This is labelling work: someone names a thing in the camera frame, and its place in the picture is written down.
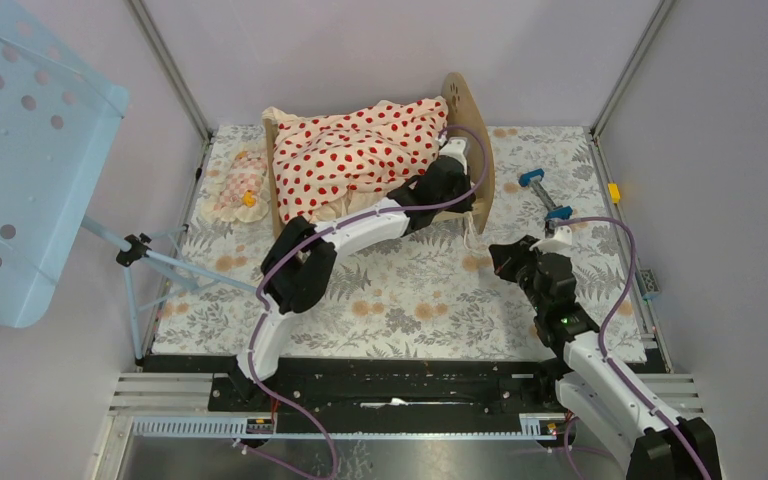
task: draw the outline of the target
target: floral pattern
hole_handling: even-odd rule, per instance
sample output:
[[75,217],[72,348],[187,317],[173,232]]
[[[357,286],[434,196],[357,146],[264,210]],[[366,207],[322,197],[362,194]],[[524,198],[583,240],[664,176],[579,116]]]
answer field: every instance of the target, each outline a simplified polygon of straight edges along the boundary
[[[603,193],[583,129],[488,130],[496,193],[481,238],[470,236],[465,242],[466,222],[452,220],[344,259],[334,268],[325,297],[292,333],[284,355],[527,361],[552,357],[537,338],[534,310],[522,291],[493,274],[486,245],[542,234],[543,204],[517,184],[526,171],[543,168],[544,188],[558,204],[572,206],[575,216],[605,215]],[[223,126],[211,159],[227,158],[242,142],[262,136],[257,126]],[[200,190],[195,212],[207,196]],[[256,285],[260,259],[273,242],[270,222],[267,215],[255,223],[209,223],[195,213],[184,255],[197,265]],[[606,225],[575,227],[575,244],[567,254],[578,278],[579,300],[601,322],[625,280],[617,238]],[[227,285],[182,294],[163,308],[153,352],[237,354],[260,313],[254,295]],[[609,348],[626,361],[645,360],[636,315],[626,301],[607,332]]]

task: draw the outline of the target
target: gray wall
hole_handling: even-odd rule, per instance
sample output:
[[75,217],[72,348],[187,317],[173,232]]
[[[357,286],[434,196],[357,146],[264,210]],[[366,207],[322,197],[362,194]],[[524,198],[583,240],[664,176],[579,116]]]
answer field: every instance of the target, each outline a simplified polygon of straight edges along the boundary
[[[199,140],[125,3],[21,3],[131,91],[90,213],[120,232],[177,221]],[[115,253],[81,232],[47,315],[26,329],[0,327],[0,479],[83,477],[116,378],[133,368]],[[135,270],[143,298],[155,294],[157,278]]]
[[148,0],[212,123],[439,95],[460,71],[488,125],[589,125],[658,0]]
[[726,473],[768,478],[768,0],[680,1],[603,145]]

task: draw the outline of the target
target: dumbbell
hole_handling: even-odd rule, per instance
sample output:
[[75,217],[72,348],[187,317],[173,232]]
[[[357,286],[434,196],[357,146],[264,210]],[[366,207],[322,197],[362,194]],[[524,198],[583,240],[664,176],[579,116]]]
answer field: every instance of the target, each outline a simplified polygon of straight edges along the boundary
[[543,185],[540,185],[540,182],[545,176],[546,173],[542,168],[524,173],[519,177],[519,186],[531,187],[532,190],[534,190],[534,193],[538,198],[540,198],[540,201],[543,202],[546,210],[549,211],[549,213],[546,214],[546,220],[553,218],[569,220],[569,218],[572,216],[572,208],[557,206],[555,202],[552,201],[552,198],[549,196],[549,194],[546,193],[546,190],[543,189]]

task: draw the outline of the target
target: white fabric with red dots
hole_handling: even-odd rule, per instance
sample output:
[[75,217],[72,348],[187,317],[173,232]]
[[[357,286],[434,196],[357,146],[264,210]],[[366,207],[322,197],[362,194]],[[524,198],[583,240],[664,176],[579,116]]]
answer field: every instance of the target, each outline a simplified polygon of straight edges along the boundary
[[273,171],[281,219],[333,220],[422,175],[437,157],[448,113],[443,97],[312,118],[268,109],[264,116],[278,124]]

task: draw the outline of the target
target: yellow object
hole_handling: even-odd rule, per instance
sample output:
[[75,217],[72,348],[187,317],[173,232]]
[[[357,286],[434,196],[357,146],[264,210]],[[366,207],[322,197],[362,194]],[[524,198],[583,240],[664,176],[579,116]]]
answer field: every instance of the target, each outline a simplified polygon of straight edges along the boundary
[[608,192],[611,194],[611,202],[614,204],[620,203],[620,188],[616,183],[608,184]]
[[253,207],[257,203],[257,200],[254,198],[254,194],[251,190],[247,190],[246,194],[243,195],[243,204],[247,207]]

